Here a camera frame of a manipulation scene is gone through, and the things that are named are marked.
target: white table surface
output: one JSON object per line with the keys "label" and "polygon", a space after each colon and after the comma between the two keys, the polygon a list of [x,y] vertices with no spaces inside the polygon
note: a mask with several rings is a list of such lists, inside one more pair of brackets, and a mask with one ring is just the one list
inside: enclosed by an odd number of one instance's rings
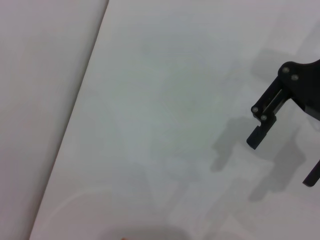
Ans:
{"label": "white table surface", "polygon": [[111,0],[31,240],[320,234],[316,120],[293,102],[257,150],[251,106],[320,58],[314,0]]}
{"label": "white table surface", "polygon": [[28,240],[108,0],[0,0],[0,240]]}

